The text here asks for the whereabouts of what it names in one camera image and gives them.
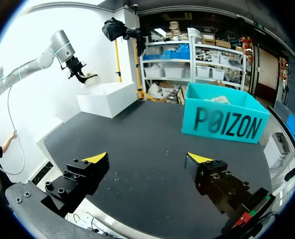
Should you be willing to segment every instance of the person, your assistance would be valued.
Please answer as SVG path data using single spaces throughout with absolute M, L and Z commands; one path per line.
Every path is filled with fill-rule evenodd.
M 2 156 L 7 152 L 7 150 L 9 149 L 9 146 L 11 144 L 11 142 L 17 138 L 16 132 L 14 131 L 12 133 L 12 135 L 3 143 L 2 146 L 0 146 L 0 159 L 2 158 Z M 4 172 L 0 171 L 0 191 L 2 193 L 2 197 L 4 197 L 4 192 L 6 191 L 6 189 L 8 187 L 10 187 L 13 183 L 9 180 L 7 174 L 5 174 Z

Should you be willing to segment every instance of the black table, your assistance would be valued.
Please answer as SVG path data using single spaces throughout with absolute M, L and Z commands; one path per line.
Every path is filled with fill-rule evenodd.
M 79 113 L 44 142 L 61 170 L 75 157 L 108 152 L 110 170 L 87 198 L 121 223 L 161 238 L 213 238 L 228 217 L 197 192 L 184 170 L 186 153 L 227 162 L 251 193 L 271 192 L 268 165 L 259 144 L 182 134 L 183 112 L 137 101 L 114 119 Z

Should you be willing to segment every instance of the yellow label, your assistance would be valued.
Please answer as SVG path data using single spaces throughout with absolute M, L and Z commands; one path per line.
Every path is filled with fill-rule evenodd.
M 97 163 L 97 162 L 99 162 L 100 159 L 102 159 L 106 154 L 107 154 L 107 153 L 104 152 L 104 153 L 98 154 L 98 155 L 93 156 L 93 157 L 90 157 L 90 158 L 82 159 L 82 161 L 87 160 L 87 161 L 90 162 L 90 163 Z
M 213 161 L 213 159 L 198 156 L 198 155 L 193 154 L 193 153 L 187 153 L 187 154 L 189 156 L 191 156 L 197 163 L 204 163 L 206 161 Z

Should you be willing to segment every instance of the white metal shelving unit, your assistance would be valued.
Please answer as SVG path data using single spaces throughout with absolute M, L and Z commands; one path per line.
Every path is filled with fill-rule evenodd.
M 195 43 L 195 37 L 190 37 L 192 40 L 192 51 L 193 51 L 193 59 L 192 59 L 192 63 L 193 63 L 193 81 L 196 82 L 197 80 L 203 81 L 203 82 L 213 82 L 216 81 L 215 79 L 212 78 L 201 78 L 198 77 L 196 75 L 196 65 L 197 64 L 206 64 L 206 65 L 210 65 L 210 66 L 219 66 L 219 67 L 223 67 L 223 68 L 230 68 L 232 70 L 237 70 L 237 71 L 241 71 L 243 72 L 242 75 L 242 79 L 241 79 L 241 84 L 237 84 L 237 83 L 233 83 L 233 82 L 228 82 L 228 81 L 222 81 L 225 85 L 230 85 L 230 86 L 234 86 L 234 87 L 238 87 L 241 91 L 244 89 L 244 83 L 245 83 L 245 75 L 246 75 L 246 55 L 243 52 L 240 51 L 236 51 L 236 50 L 232 50 L 232 49 L 228 49 L 225 47 L 220 47 L 220 46 L 212 46 L 212 45 L 205 45 L 205 44 L 197 44 Z M 219 51 L 224 51 L 227 53 L 231 53 L 231 54 L 235 54 L 236 56 L 238 56 L 238 62 L 241 63 L 241 60 L 243 59 L 243 67 L 235 67 L 235 66 L 231 66 L 229 64 L 221 64 L 221 63 L 214 63 L 214 62 L 208 62 L 208 61 L 199 61 L 196 60 L 196 48 L 205 48 L 205 49 L 215 49 L 215 50 L 219 50 Z
M 182 82 L 196 82 L 196 81 L 202 81 L 204 83 L 206 82 L 213 82 L 216 81 L 212 78 L 201 78 L 196 75 L 196 65 L 197 64 L 206 64 L 210 66 L 218 66 L 223 68 L 230 68 L 232 70 L 237 70 L 243 72 L 243 76 L 241 79 L 241 84 L 228 82 L 228 81 L 222 81 L 225 85 L 230 85 L 239 88 L 241 91 L 244 89 L 244 83 L 245 83 L 245 75 L 246 75 L 246 55 L 243 52 L 228 49 L 225 47 L 220 46 L 211 46 L 211 45 L 205 45 L 205 44 L 197 44 L 195 43 L 195 37 L 190 37 L 189 41 L 161 41 L 161 42 L 151 42 L 147 43 L 146 46 L 148 47 L 163 47 L 163 46 L 169 46 L 169 45 L 179 45 L 179 44 L 189 44 L 190 49 L 190 60 L 185 59 L 156 59 L 156 60 L 143 60 L 143 56 L 140 57 L 140 65 L 141 65 L 141 74 L 142 74 L 142 82 L 143 82 L 143 90 L 146 91 L 146 81 L 149 85 L 151 85 L 152 80 L 166 80 L 166 81 L 182 81 Z M 235 67 L 231 66 L 229 64 L 221 64 L 221 63 L 214 63 L 214 62 L 208 62 L 208 61 L 199 61 L 196 60 L 196 48 L 205 48 L 205 49 L 215 49 L 219 51 L 224 51 L 227 53 L 235 54 L 238 56 L 238 62 L 241 63 L 241 59 L 243 59 L 243 67 Z M 144 65 L 148 64 L 151 66 L 151 63 L 159 63 L 159 62 L 187 62 L 190 64 L 190 77 L 189 78 L 182 78 L 182 79 L 169 79 L 166 77 L 162 78 L 149 78 L 145 76 L 144 73 Z
M 143 60 L 143 54 L 140 57 L 140 67 L 141 67 L 141 74 L 142 74 L 142 85 L 143 90 L 146 92 L 146 81 L 149 85 L 151 85 L 152 80 L 165 80 L 165 81 L 182 81 L 182 82 L 193 82 L 193 52 L 192 52 L 192 39 L 190 38 L 189 41 L 160 41 L 160 42 L 150 42 L 146 44 L 146 47 L 163 47 L 163 46 L 169 46 L 169 45 L 179 45 L 179 44 L 189 44 L 190 49 L 190 59 L 156 59 L 156 60 Z M 189 78 L 179 78 L 179 79 L 170 79 L 166 77 L 162 78 L 149 78 L 145 76 L 144 73 L 144 65 L 148 64 L 150 66 L 150 63 L 159 63 L 159 62 L 185 62 L 190 64 L 190 77 Z

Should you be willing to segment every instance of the shelf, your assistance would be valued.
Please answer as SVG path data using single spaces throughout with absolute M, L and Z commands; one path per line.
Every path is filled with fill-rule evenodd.
M 191 62 L 191 60 L 186 59 L 155 59 L 155 60 L 143 60 L 143 63 L 152 63 L 152 62 Z
M 240 67 L 235 67 L 235 66 L 231 66 L 231 65 L 225 65 L 225 64 L 221 64 L 221 63 L 215 63 L 215 62 L 211 62 L 211 61 L 195 61 L 196 63 L 200 63 L 200 64 L 206 64 L 206 65 L 213 65 L 213 66 L 221 66 L 221 67 L 227 67 L 230 68 L 232 70 L 236 70 L 236 71 L 244 71 L 242 68 Z
M 222 51 L 228 51 L 228 52 L 232 52 L 232 53 L 235 53 L 235 54 L 244 55 L 243 52 L 232 50 L 232 49 L 225 48 L 225 47 L 220 47 L 220 46 L 211 46 L 211 45 L 204 45 L 204 44 L 195 44 L 195 46 L 196 47 L 204 47 L 204 48 L 217 49 L 217 50 L 222 50 Z
M 159 45 L 169 45 L 169 44 L 189 44 L 189 41 L 159 41 L 146 43 L 146 46 L 159 46 Z
M 217 81 L 217 80 L 212 79 L 212 78 L 202 78 L 202 77 L 196 77 L 195 79 L 196 80 L 199 80 L 199 81 L 209 81 L 209 82 Z M 237 84 L 237 83 L 233 83 L 233 82 L 228 82 L 228 81 L 220 81 L 220 82 L 224 83 L 225 85 L 235 86 L 235 87 L 241 88 L 241 84 Z
M 160 80 L 160 81 L 186 81 L 186 82 L 191 82 L 192 80 L 189 78 L 182 78 L 182 79 L 173 79 L 173 78 L 150 78 L 150 77 L 144 77 L 145 80 Z

